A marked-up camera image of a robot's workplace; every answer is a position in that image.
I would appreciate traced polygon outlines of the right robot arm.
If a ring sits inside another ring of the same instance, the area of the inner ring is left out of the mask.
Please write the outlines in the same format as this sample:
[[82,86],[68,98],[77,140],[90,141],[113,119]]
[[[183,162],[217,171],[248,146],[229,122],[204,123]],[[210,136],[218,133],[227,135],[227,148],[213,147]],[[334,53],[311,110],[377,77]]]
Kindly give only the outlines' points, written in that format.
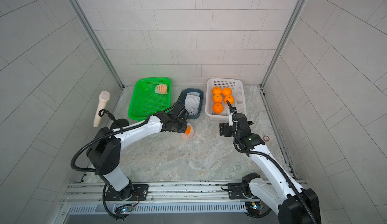
[[251,132],[253,122],[229,107],[229,121],[220,123],[220,135],[232,137],[234,148],[250,157],[271,183],[267,186],[256,173],[242,179],[244,195],[262,200],[278,217],[281,224],[320,224],[320,208],[317,194],[303,188],[275,160],[263,139]]

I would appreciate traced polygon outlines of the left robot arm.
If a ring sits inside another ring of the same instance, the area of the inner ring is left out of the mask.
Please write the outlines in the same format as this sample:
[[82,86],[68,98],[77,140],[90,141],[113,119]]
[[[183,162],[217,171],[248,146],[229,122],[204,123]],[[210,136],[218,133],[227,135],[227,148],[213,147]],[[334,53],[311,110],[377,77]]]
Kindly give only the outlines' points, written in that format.
[[78,172],[97,174],[107,186],[113,188],[113,193],[119,199],[128,200],[132,197],[134,188],[120,167],[121,151],[132,143],[156,133],[185,133],[188,118],[188,111],[177,102],[133,125],[129,125],[125,119],[114,119],[116,128],[100,129],[91,142],[75,153],[70,166]]

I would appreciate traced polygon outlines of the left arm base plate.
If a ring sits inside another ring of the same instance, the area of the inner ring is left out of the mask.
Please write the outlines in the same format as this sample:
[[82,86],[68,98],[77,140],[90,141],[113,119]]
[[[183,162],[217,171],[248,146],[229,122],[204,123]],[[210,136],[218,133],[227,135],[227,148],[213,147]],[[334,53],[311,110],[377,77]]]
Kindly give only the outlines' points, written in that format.
[[121,191],[116,191],[110,186],[105,191],[105,200],[107,201],[144,201],[148,193],[148,184],[129,184]]

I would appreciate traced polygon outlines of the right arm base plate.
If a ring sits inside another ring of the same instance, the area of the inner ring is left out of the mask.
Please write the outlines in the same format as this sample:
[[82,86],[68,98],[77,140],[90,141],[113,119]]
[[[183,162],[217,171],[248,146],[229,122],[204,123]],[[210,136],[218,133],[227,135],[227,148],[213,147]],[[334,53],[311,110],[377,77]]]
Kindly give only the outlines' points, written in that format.
[[250,197],[246,196],[245,193],[243,192],[241,183],[223,184],[221,189],[228,193],[230,200],[250,199]]

